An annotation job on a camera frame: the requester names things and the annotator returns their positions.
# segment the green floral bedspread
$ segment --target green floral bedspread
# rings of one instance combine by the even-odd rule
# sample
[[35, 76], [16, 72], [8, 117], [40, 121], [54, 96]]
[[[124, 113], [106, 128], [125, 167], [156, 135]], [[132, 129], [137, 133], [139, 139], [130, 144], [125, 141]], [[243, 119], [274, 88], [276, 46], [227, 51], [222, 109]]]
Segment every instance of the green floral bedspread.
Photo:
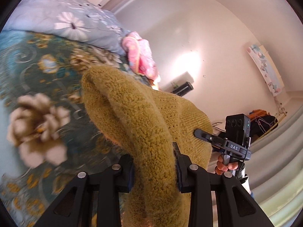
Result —
[[[32, 227], [78, 172], [101, 172], [124, 153], [90, 122], [83, 72], [109, 64], [149, 83], [125, 57], [54, 35], [2, 32], [0, 50], [0, 198], [18, 226]], [[40, 146], [61, 149], [62, 157], [50, 149], [33, 154]]]

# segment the fuzzy fabric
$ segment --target fuzzy fabric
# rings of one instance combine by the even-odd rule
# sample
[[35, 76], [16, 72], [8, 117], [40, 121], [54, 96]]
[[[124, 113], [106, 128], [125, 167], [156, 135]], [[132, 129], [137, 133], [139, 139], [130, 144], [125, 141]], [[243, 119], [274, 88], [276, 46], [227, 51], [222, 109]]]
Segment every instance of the fuzzy fabric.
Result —
[[153, 90], [110, 66], [90, 68], [82, 87], [91, 120], [134, 158], [135, 185], [123, 227], [186, 227], [190, 195], [178, 191], [172, 142], [206, 169], [212, 148], [193, 131], [212, 132], [207, 116], [190, 101]]

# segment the blue comforter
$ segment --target blue comforter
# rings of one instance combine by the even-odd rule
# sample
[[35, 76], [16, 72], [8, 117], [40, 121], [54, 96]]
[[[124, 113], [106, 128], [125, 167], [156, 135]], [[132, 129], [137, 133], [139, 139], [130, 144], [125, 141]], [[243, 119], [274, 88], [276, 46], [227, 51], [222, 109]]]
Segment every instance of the blue comforter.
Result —
[[125, 55], [121, 39], [130, 31], [115, 16], [87, 0], [22, 0], [4, 30], [54, 34]]

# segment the black speaker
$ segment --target black speaker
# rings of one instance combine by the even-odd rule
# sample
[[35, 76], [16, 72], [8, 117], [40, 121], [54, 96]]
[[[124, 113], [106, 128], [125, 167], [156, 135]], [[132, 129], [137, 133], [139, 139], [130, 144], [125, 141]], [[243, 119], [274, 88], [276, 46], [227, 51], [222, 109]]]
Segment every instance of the black speaker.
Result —
[[245, 114], [236, 114], [226, 117], [225, 137], [246, 147], [246, 138], [249, 137], [250, 119]]
[[172, 91], [173, 94], [178, 95], [178, 96], [184, 96], [191, 90], [193, 90], [193, 86], [191, 85], [190, 82], [186, 82], [185, 84], [179, 86], [178, 88], [174, 89]]

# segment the pink cloth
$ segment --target pink cloth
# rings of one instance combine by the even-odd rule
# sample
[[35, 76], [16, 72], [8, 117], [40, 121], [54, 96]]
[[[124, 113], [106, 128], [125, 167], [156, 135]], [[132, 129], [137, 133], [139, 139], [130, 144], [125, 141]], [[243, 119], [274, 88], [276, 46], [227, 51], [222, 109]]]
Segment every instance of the pink cloth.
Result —
[[134, 73], [152, 80], [158, 78], [158, 69], [152, 58], [148, 40], [142, 39], [134, 31], [123, 38], [122, 48], [127, 52], [129, 66]]

